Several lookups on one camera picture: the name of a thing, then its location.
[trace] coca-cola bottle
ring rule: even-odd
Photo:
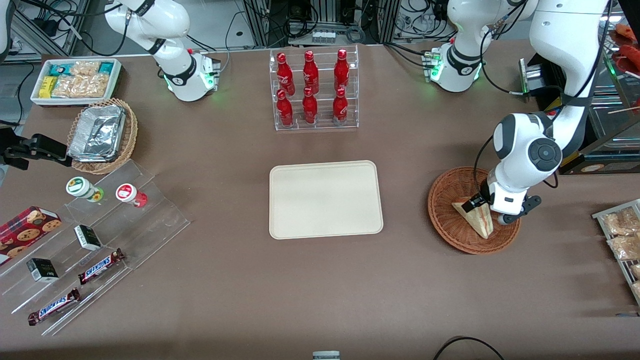
[[[284,127],[291,127],[293,126],[293,108],[291,107],[291,102],[287,99],[287,93],[282,89],[278,89],[276,94],[278,96],[276,107],[278,108],[280,122]]]
[[[338,61],[333,68],[334,82],[333,87],[338,90],[339,88],[347,88],[349,85],[349,63],[347,62],[347,51],[345,49],[338,50]]]
[[[305,121],[307,124],[315,124],[318,116],[318,101],[310,86],[305,88],[305,98],[302,100],[302,107],[305,110]]]
[[[349,103],[344,97],[344,88],[339,88],[335,92],[335,99],[333,100],[333,123],[336,126],[343,126],[347,121],[347,106]]]
[[[302,74],[305,77],[305,86],[309,86],[314,94],[320,91],[320,79],[318,75],[318,65],[314,61],[314,52],[311,50],[305,51],[305,67],[302,69]]]
[[[287,64],[287,57],[284,53],[278,53],[276,56],[278,59],[278,82],[280,88],[287,92],[288,96],[293,96],[296,93],[296,86],[293,85],[293,71]]]

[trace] table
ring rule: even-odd
[[[518,88],[517,60],[532,54],[526,41],[496,41],[487,71]],[[151,57],[120,60],[116,94],[140,123],[133,158],[193,223],[55,337],[0,308],[3,360],[309,359],[332,349],[347,360],[431,359],[456,335],[508,359],[638,358],[640,321],[614,317],[637,308],[590,217],[637,198],[636,176],[563,176],[557,190],[535,187],[542,206],[491,256],[458,252],[428,219],[436,177],[473,164],[496,123],[535,102],[484,77],[450,94],[388,49],[360,46],[360,129],[283,134],[273,129],[267,51],[232,53],[220,90],[193,103],[164,88]],[[77,112],[34,106],[24,134],[64,140]],[[269,236],[274,166],[349,160],[377,165],[382,232]],[[496,162],[488,151],[481,166]],[[12,169],[0,218],[32,204],[57,209],[77,174],[48,161]],[[441,359],[453,353],[493,359],[469,344]]]

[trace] wicker basket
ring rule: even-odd
[[[484,181],[487,174],[486,170],[478,169],[478,183]],[[429,217],[440,236],[456,249],[469,254],[493,254],[513,242],[520,231],[520,219],[504,226],[498,224],[498,214],[491,212],[493,232],[488,239],[483,239],[451,205],[460,197],[471,197],[476,193],[474,168],[450,169],[431,186],[427,205]]]
[[[127,117],[124,122],[124,129],[122,130],[122,140],[120,141],[120,154],[118,155],[116,160],[110,163],[81,163],[80,161],[74,160],[71,166],[73,166],[73,168],[76,170],[88,172],[94,175],[108,174],[121,167],[133,153],[133,148],[136,146],[136,136],[138,135],[138,120],[136,120],[136,114],[133,113],[126,102],[120,99],[109,99],[107,101],[96,102],[95,104],[89,105],[89,107],[97,108],[107,105],[121,106],[127,112]],[[71,131],[67,136],[67,146],[71,144],[71,140],[76,133],[76,126],[78,125],[80,114],[76,116],[76,120],[71,126]]]

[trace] acrylic display rack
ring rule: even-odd
[[[29,327],[27,319],[30,313],[77,288],[81,296],[79,303],[68,305],[31,327],[42,335],[56,334],[189,225],[189,221],[174,203],[164,197],[152,179],[153,176],[135,161],[127,161],[95,184],[104,190],[100,202],[76,198],[64,205],[57,210],[63,224],[55,232],[0,267],[3,301],[12,314],[24,319],[25,327]],[[116,199],[115,190],[123,183],[131,183],[146,193],[147,204],[135,208]],[[92,252],[80,246],[74,232],[78,224],[93,228],[102,243],[100,250]],[[80,285],[78,274],[117,248],[121,248],[126,258],[98,278]],[[30,258],[51,260],[60,278],[49,284],[34,281],[26,265]]]
[[[625,208],[629,208],[631,207],[634,212],[636,213],[636,216],[638,218],[640,218],[640,199],[639,200],[634,200],[634,201],[630,201],[627,202],[626,204],[622,204],[619,206],[616,206],[615,208],[611,208],[605,211],[601,211],[599,213],[593,214],[591,217],[593,217],[594,219],[598,220],[598,224],[600,224],[600,228],[602,228],[602,232],[604,233],[605,237],[607,238],[607,242],[611,241],[611,239],[613,239],[614,237],[611,236],[611,234],[609,234],[609,230],[607,229],[607,227],[604,224],[603,216],[606,214],[610,214],[610,213],[617,213],[618,211],[625,209]],[[620,265],[620,268],[622,269],[622,274],[625,276],[625,279],[627,280],[627,284],[629,285],[629,287],[631,287],[631,284],[633,284],[634,282],[640,280],[637,279],[633,272],[631,271],[631,266],[634,266],[636,264],[638,264],[640,261],[638,260],[619,260],[616,258],[616,261],[618,262],[618,264]],[[636,293],[634,291],[631,291],[634,295],[634,298],[636,298],[636,303],[638,305],[640,305],[640,297],[638,297],[638,295],[636,295]]]
[[[296,131],[296,130],[340,130],[357,128],[360,125],[360,108],[358,98],[359,78],[358,78],[358,47],[357,46],[327,46],[314,47],[314,59],[318,65],[320,91],[316,94],[318,103],[318,119],[315,124],[310,125],[304,119],[304,111],[302,108],[302,99],[304,98],[303,90],[305,81],[302,75],[302,69],[305,66],[304,53],[295,49],[279,49],[272,50],[269,58],[269,76],[271,78],[271,101],[273,102],[273,118],[276,130]],[[347,107],[347,119],[343,126],[336,126],[333,123],[333,100],[335,99],[335,89],[333,87],[333,68],[338,58],[338,50],[345,49],[347,51],[347,62],[349,63],[349,85],[346,88],[345,98],[349,103]],[[293,83],[296,86],[296,93],[289,97],[293,106],[293,126],[284,127],[278,116],[278,108],[276,103],[278,98],[276,92],[280,88],[278,82],[278,62],[276,55],[285,53],[287,55],[287,63],[293,71]]]

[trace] red cookie box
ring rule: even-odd
[[[20,254],[61,224],[57,214],[31,206],[0,226],[0,265]]]

